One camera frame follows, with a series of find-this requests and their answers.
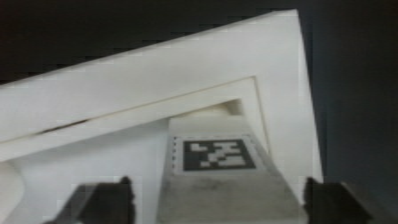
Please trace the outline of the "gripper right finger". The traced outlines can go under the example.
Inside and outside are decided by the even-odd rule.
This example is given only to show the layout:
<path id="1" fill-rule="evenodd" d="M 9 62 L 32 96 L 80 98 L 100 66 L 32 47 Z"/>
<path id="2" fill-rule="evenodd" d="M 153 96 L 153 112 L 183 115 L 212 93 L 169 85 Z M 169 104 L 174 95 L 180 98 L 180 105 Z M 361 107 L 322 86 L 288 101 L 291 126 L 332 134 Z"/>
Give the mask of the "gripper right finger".
<path id="1" fill-rule="evenodd" d="M 306 180 L 304 210 L 307 224 L 368 224 L 373 219 L 343 185 L 315 178 Z"/>

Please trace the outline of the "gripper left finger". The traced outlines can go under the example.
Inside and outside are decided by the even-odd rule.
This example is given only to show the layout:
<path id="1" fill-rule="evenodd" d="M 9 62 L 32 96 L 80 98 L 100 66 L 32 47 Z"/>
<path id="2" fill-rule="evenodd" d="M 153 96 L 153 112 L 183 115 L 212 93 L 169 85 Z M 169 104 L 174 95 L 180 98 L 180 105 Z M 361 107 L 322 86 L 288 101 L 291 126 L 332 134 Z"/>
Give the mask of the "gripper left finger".
<path id="1" fill-rule="evenodd" d="M 135 224 L 132 179 L 82 184 L 55 218 L 43 224 Z"/>

